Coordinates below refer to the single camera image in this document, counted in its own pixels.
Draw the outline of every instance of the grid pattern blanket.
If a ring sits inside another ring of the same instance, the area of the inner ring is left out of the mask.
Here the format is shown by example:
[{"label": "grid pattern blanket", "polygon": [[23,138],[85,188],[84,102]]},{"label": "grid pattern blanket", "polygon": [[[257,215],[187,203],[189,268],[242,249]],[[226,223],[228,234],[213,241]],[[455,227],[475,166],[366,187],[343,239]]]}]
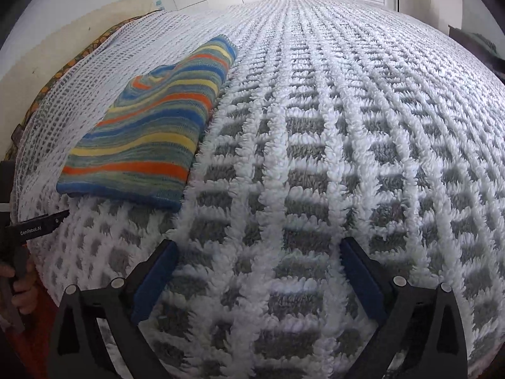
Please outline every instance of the grid pattern blanket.
[{"label": "grid pattern blanket", "polygon": [[[238,56],[176,217],[56,192],[68,153],[131,78],[220,33]],[[180,267],[141,328],[178,377],[341,377],[376,328],[342,273],[346,235],[413,285],[453,287],[475,376],[505,322],[504,98],[456,42],[376,5],[156,12],[41,103],[18,155],[13,216],[70,209],[29,243],[55,301],[70,283],[127,275],[163,237],[175,240]]]}]

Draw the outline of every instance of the yellow stripe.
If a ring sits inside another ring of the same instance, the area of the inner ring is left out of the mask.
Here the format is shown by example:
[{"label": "yellow stripe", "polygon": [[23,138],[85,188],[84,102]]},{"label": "yellow stripe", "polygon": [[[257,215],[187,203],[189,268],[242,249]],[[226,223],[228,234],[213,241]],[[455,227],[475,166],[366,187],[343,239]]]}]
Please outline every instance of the yellow stripe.
[{"label": "yellow stripe", "polygon": [[137,147],[137,145],[146,144],[149,142],[175,142],[183,147],[186,147],[192,153],[196,151],[196,144],[193,143],[188,137],[180,134],[157,132],[155,134],[148,134],[128,144],[120,145],[113,148],[74,148],[70,151],[71,155],[78,157],[98,157],[100,155],[112,155],[126,151],[127,149]]},{"label": "yellow stripe", "polygon": [[231,55],[228,54],[228,51],[226,51],[223,47],[219,47],[219,45],[206,45],[204,47],[199,48],[198,50],[193,51],[192,54],[195,54],[196,52],[203,51],[203,50],[217,50],[221,54],[223,54],[226,58],[228,58],[231,63],[233,62],[233,60],[231,59]]},{"label": "yellow stripe", "polygon": [[[196,79],[196,80],[176,80],[168,85],[166,85],[165,88],[170,88],[174,87],[176,85],[191,85],[191,84],[198,84],[198,85],[206,85],[207,87],[210,87],[216,95],[218,95],[219,88],[216,84],[214,84],[212,81],[209,80],[203,80],[203,79]],[[135,103],[132,105],[126,105],[126,106],[120,106],[120,107],[110,107],[107,110],[107,114],[110,112],[123,112],[123,111],[128,111],[132,110],[132,108],[138,108],[140,103]]]}]

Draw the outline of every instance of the gray and white blanket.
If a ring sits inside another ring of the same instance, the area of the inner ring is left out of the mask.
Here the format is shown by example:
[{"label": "gray and white blanket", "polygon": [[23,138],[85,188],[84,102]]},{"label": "gray and white blanket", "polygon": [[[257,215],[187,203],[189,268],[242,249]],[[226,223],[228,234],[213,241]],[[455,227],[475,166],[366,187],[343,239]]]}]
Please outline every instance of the gray and white blanket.
[{"label": "gray and white blanket", "polygon": [[[128,80],[220,33],[238,58],[177,215],[56,193],[70,149]],[[453,287],[475,376],[503,342],[504,98],[456,42],[376,5],[156,12],[52,88],[18,155],[13,216],[70,209],[30,243],[56,302],[175,240],[181,263],[141,328],[178,377],[341,377],[376,328],[342,272],[347,235],[412,285]]]}]

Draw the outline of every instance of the screw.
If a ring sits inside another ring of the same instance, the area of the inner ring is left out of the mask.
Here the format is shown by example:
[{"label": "screw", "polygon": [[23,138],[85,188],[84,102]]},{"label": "screw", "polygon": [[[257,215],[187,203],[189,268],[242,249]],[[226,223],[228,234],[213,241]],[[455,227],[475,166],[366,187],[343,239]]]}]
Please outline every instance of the screw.
[{"label": "screw", "polygon": [[442,288],[442,290],[446,293],[449,293],[453,290],[453,288],[448,284],[448,283],[445,283],[445,282],[442,282],[440,287]]},{"label": "screw", "polygon": [[123,278],[116,278],[115,280],[113,280],[110,285],[114,288],[114,289],[118,289],[118,288],[121,288],[123,285],[125,284],[125,280]]},{"label": "screw", "polygon": [[65,289],[65,293],[67,295],[73,295],[77,291],[77,287],[75,285],[68,285],[67,289]]},{"label": "screw", "polygon": [[407,285],[407,280],[403,276],[395,276],[393,278],[393,282],[396,286],[405,286]]}]

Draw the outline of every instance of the orange stripe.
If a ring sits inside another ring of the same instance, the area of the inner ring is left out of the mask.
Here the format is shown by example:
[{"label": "orange stripe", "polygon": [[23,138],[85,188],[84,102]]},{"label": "orange stripe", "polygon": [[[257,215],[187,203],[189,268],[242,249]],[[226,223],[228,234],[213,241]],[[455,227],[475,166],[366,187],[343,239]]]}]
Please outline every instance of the orange stripe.
[{"label": "orange stripe", "polygon": [[99,123],[97,123],[97,127],[100,127],[102,125],[107,125],[108,123],[116,123],[118,121],[123,121],[127,118],[134,117],[135,115],[138,115],[141,112],[150,110],[151,108],[154,108],[155,106],[160,105],[162,102],[173,101],[176,99],[193,99],[195,101],[203,102],[205,105],[205,108],[207,108],[207,111],[210,112],[210,110],[212,109],[211,101],[209,100],[208,97],[206,97],[203,94],[197,94],[197,93],[193,93],[193,92],[182,92],[182,93],[178,93],[178,94],[169,94],[169,95],[163,97],[162,99],[160,99],[159,101],[156,101],[156,102],[154,102],[144,108],[141,108],[137,111],[131,112],[126,115],[121,115],[120,117],[111,118],[110,120],[100,121]]},{"label": "orange stripe", "polygon": [[74,168],[67,165],[63,168],[64,174],[67,175],[84,175],[92,174],[99,171],[125,171],[137,172],[141,174],[150,175],[166,175],[169,177],[176,177],[183,182],[186,182],[188,171],[179,165],[165,163],[165,162],[118,162],[105,165],[98,165],[96,167]]},{"label": "orange stripe", "polygon": [[212,54],[195,54],[195,55],[191,55],[191,57],[189,57],[188,59],[186,59],[185,62],[191,61],[193,58],[210,58],[210,59],[212,59],[214,61],[217,61],[219,64],[223,65],[223,67],[225,67],[226,69],[228,69],[228,67],[229,67],[229,65],[226,63],[226,61],[223,61],[220,58],[215,57]]},{"label": "orange stripe", "polygon": [[138,88],[139,90],[149,90],[152,88],[149,85],[145,85],[145,84],[139,82],[140,78],[142,78],[142,75],[139,75],[138,77],[135,77],[133,79],[133,82],[131,83],[133,88]]}]

